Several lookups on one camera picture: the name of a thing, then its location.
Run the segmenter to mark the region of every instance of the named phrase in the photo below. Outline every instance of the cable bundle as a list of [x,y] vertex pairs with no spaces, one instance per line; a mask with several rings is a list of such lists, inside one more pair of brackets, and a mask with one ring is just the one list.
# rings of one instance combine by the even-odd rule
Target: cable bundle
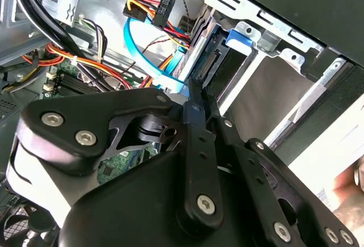
[[[160,0],[127,0],[126,2],[127,8],[129,10],[131,10],[131,4],[137,5],[142,10],[144,10],[148,14],[150,21],[153,20],[159,3]],[[169,21],[167,22],[167,25],[168,27],[165,27],[164,31],[172,39],[172,41],[180,47],[189,48],[189,35],[179,32]]]
[[[85,57],[69,34],[45,10],[39,0],[16,0],[30,22],[54,45],[72,55]],[[78,70],[102,92],[114,90],[93,68],[77,64]]]
[[103,65],[103,64],[98,63],[93,60],[71,55],[67,52],[57,49],[55,46],[53,46],[51,44],[47,45],[47,51],[50,53],[54,53],[59,56],[62,56],[64,58],[67,58],[67,59],[71,60],[72,62],[81,63],[83,65],[95,68],[99,71],[102,71],[102,72],[106,73],[107,75],[117,79],[120,82],[120,84],[125,87],[125,89],[131,89],[131,86],[129,85],[129,83],[118,72],[116,72],[115,70],[111,69],[110,67],[108,67],[106,65]]

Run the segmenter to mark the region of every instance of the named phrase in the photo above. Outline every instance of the silver screw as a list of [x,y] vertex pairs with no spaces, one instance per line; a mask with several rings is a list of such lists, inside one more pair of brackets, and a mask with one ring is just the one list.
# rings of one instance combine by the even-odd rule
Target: silver screw
[[198,112],[200,111],[200,108],[195,104],[192,104],[192,108]]
[[258,148],[260,148],[261,150],[264,149],[264,146],[261,142],[255,142],[255,144],[257,145]]
[[330,228],[326,227],[325,228],[325,232],[326,234],[328,235],[329,239],[331,239],[331,241],[333,243],[336,243],[338,244],[339,243],[339,239],[338,237],[336,236],[336,234],[334,233],[334,231],[332,231]]
[[283,240],[284,242],[291,241],[291,234],[282,223],[276,222],[274,223],[273,226],[274,226],[274,231],[277,233],[277,235],[281,240]]
[[334,62],[333,66],[335,69],[337,69],[338,67],[340,67],[341,63],[339,61]]
[[162,95],[157,95],[157,99],[162,102],[167,102],[167,99],[165,99]]
[[346,233],[344,230],[340,230],[340,234],[342,236],[342,238],[346,241],[346,243],[350,244],[350,245],[354,245],[354,241],[353,239],[349,236],[348,233]]
[[81,130],[76,134],[76,141],[83,146],[93,146],[97,138],[91,131]]
[[215,204],[206,195],[200,195],[197,198],[197,206],[203,211],[206,215],[212,215],[215,213]]
[[225,120],[224,123],[228,127],[233,127],[233,123],[231,123],[229,120]]
[[60,126],[63,124],[64,120],[58,113],[48,112],[42,115],[42,122],[47,126]]

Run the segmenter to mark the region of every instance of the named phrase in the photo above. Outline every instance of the orange wire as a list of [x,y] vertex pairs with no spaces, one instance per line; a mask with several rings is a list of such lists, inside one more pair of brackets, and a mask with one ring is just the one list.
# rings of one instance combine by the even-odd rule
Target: orange wire
[[[65,56],[67,56],[67,57],[69,57],[69,58],[73,58],[73,55],[71,55],[71,54],[69,54],[69,53],[67,53],[67,52],[64,52],[64,51],[62,51],[62,50],[60,50],[60,49],[57,49],[57,48],[55,48],[55,47],[54,47],[53,45],[51,45],[51,44],[48,44],[48,45],[47,45],[47,50],[48,50],[50,53],[55,53],[55,54],[61,53],[62,55],[65,55]],[[125,87],[126,87],[127,89],[131,89],[131,86],[129,85],[129,83],[128,83],[128,82],[126,82],[126,80],[125,80],[124,78],[122,78],[122,76],[121,76],[121,75],[119,75],[117,72],[115,72],[114,70],[110,69],[109,67],[107,67],[107,66],[105,66],[105,65],[103,65],[103,64],[101,64],[101,63],[98,63],[98,62],[96,62],[96,61],[89,60],[89,59],[85,59],[85,58],[81,58],[81,57],[78,57],[78,58],[77,58],[77,60],[79,60],[79,61],[83,61],[83,63],[85,63],[85,64],[90,63],[90,64],[94,65],[96,68],[98,68],[98,69],[100,69],[100,70],[104,70],[104,71],[106,71],[108,74],[110,74],[110,75],[114,76],[116,79],[118,79],[119,81],[121,81],[121,82],[125,85]]]
[[[164,62],[163,64],[159,67],[162,71],[165,70],[165,68],[169,65],[169,63],[171,62],[173,58],[173,55],[169,56]],[[146,88],[149,88],[150,85],[152,84],[153,82],[153,78],[151,80],[148,81],[148,83],[146,84]]]
[[[22,56],[22,58],[26,62],[32,64],[32,60],[31,59],[27,58],[24,55]],[[58,57],[56,57],[54,59],[51,59],[51,60],[39,60],[39,66],[40,67],[49,67],[49,66],[53,66],[53,65],[58,65],[58,64],[62,63],[64,60],[65,60],[65,58],[62,57],[62,56],[58,56]]]

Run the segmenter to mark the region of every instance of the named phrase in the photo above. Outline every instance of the black wire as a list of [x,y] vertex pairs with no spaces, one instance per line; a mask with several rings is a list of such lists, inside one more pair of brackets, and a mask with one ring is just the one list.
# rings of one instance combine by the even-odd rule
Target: black wire
[[102,36],[102,44],[103,44],[103,46],[102,46],[102,57],[105,55],[105,52],[106,52],[106,50],[107,50],[107,44],[108,44],[108,39],[107,39],[107,37],[105,36],[105,32],[104,32],[104,30],[103,30],[103,28],[101,28],[101,26],[100,25],[97,25],[94,21],[92,21],[91,19],[88,19],[88,18],[85,18],[85,20],[87,20],[87,21],[89,21],[90,23],[91,23],[91,27],[94,29],[94,31],[96,32],[96,39],[97,39],[97,41],[99,41],[98,40],[98,32],[97,32],[97,29],[99,29],[100,30],[100,33],[101,33],[101,36]]
[[[20,8],[23,10],[25,15],[29,18],[32,24],[35,25],[36,28],[38,28],[47,38],[49,38],[56,46],[63,48],[64,50],[73,53],[74,55],[83,57],[83,53],[80,51],[78,46],[75,44],[75,42],[72,40],[72,38],[65,32],[62,27],[45,11],[45,9],[42,9],[42,6],[39,5],[39,0],[32,0],[34,6],[37,8],[37,10],[43,10],[42,16],[46,17],[46,22],[53,22],[53,24],[58,25],[57,30],[60,32],[57,32],[57,30],[53,30],[50,28],[50,26],[39,16],[39,14],[35,11],[33,5],[31,4],[30,0],[16,0]],[[70,42],[72,44],[76,45],[76,48],[68,47],[66,42]],[[92,69],[91,71],[89,69],[86,69],[83,65],[80,65],[79,70],[86,75],[90,80],[97,80],[101,83],[102,86],[106,86],[106,90],[113,90],[113,88],[104,80],[101,78],[101,76],[97,73],[95,69]],[[105,89],[100,88],[100,85],[98,82],[95,82],[95,86],[99,88],[101,91],[104,91]]]
[[182,0],[183,4],[184,4],[184,8],[186,10],[186,14],[187,14],[187,32],[190,32],[189,30],[189,13],[188,13],[188,8],[187,8],[187,3],[186,0]]
[[12,66],[2,67],[2,68],[0,68],[0,73],[12,72],[12,71],[16,71],[17,69],[22,69],[22,68],[29,67],[29,66],[31,66],[31,64],[29,64],[28,62],[22,62],[19,64],[14,64]]
[[73,55],[85,58],[84,54],[77,46],[75,41],[69,36],[69,34],[49,15],[39,0],[29,0],[30,4],[44,21],[44,23],[54,30],[54,33],[58,34],[60,40],[68,47],[68,51]]
[[[80,50],[80,48],[77,46],[77,44],[73,41],[73,39],[69,36],[69,34],[49,15],[49,13],[44,9],[42,4],[39,0],[30,0],[33,7],[37,9],[38,15],[44,20],[50,28],[55,30],[55,33],[59,34],[61,36],[61,41],[65,44],[64,49],[68,49],[70,53],[73,55],[77,55],[79,57],[85,58],[83,52]],[[99,82],[102,86],[106,88],[106,91],[113,90],[113,88],[103,79],[100,77],[100,75],[97,73],[97,71],[93,68],[86,69],[86,67],[83,64],[80,64],[78,68],[81,73],[85,74],[87,78],[89,78],[95,86],[100,89],[101,91],[105,91],[105,89],[102,89],[100,85],[97,83]]]
[[176,39],[182,40],[183,42],[186,42],[187,44],[190,44],[191,41],[187,38],[180,38],[179,36],[177,36],[176,34],[174,34],[173,32],[168,32],[167,30],[164,30],[168,35],[173,36]]

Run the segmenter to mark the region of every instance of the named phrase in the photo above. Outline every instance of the black cable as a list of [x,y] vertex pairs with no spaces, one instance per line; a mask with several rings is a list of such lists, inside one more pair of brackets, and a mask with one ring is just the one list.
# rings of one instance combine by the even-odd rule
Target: black cable
[[30,22],[42,32],[48,39],[50,39],[57,47],[64,48],[66,45],[62,43],[56,35],[47,28],[46,24],[41,21],[38,17],[38,15],[35,13],[34,9],[32,8],[29,0],[16,0],[19,7],[22,9],[22,11],[25,13],[27,18],[30,20]]
[[[79,57],[85,58],[83,52],[77,46],[77,44],[73,41],[73,39],[69,36],[69,34],[49,15],[49,13],[44,9],[39,0],[30,0],[33,7],[36,8],[38,15],[45,21],[50,28],[55,30],[55,33],[61,37],[61,41],[66,45],[64,49],[68,49],[68,52],[77,55]],[[97,73],[97,71],[93,68],[86,69],[84,65],[80,64],[79,70],[81,73],[85,74],[87,78],[89,78],[95,86],[100,89],[100,85],[97,82],[100,82],[102,86],[106,88],[106,91],[113,90],[113,88]]]
[[[33,4],[35,5],[35,7],[37,7],[38,10],[43,11],[42,15],[47,18],[48,23],[52,22],[52,25],[55,24],[56,26],[58,26],[56,28],[58,31],[60,31],[60,33],[55,30],[52,30],[49,27],[49,25],[47,25],[46,22],[42,20],[42,18],[40,18],[39,14],[35,11],[29,0],[16,0],[16,1],[20,6],[20,8],[25,13],[25,15],[27,16],[27,18],[31,21],[31,23],[38,30],[40,30],[47,38],[49,38],[57,47],[69,51],[70,53],[73,53],[77,56],[83,57],[83,53],[75,44],[75,42],[72,40],[72,38],[67,34],[67,32],[63,30],[63,28],[45,11],[45,9],[41,5],[39,5],[40,4],[39,0],[32,0]],[[71,39],[71,41],[73,42],[71,43],[76,45],[76,47],[75,48],[68,47],[68,45],[64,43],[62,39],[60,39],[60,37],[63,40],[66,40],[67,42],[69,42],[70,41],[69,39]],[[85,66],[80,65],[79,70],[81,71],[81,73],[85,74],[86,77],[89,78],[90,80],[97,80],[98,82],[101,83],[102,86],[107,87],[106,90],[113,90],[113,88],[97,73],[95,69],[86,69]],[[95,83],[95,86],[98,89],[100,89],[101,91],[105,90],[103,88],[100,88],[98,82],[95,81],[93,82]]]
[[30,66],[30,64],[28,62],[22,62],[19,64],[14,64],[12,66],[8,66],[8,67],[1,67],[0,73],[12,72],[12,71],[16,71],[17,69],[22,69],[22,68],[29,67],[29,66]]
[[85,58],[80,48],[77,46],[75,41],[70,35],[49,15],[39,0],[29,0],[35,12],[44,21],[44,23],[51,28],[54,33],[58,34],[60,40],[67,45],[69,52],[73,55]]
[[186,42],[187,44],[191,43],[191,41],[187,38],[180,38],[179,36],[177,36],[176,34],[174,34],[173,32],[168,32],[167,30],[164,30],[168,35],[173,36],[176,39],[182,40],[183,42]]
[[189,13],[188,13],[188,8],[187,8],[187,3],[186,0],[182,0],[183,4],[184,4],[184,8],[186,10],[186,14],[187,14],[187,32],[190,32],[189,30]]

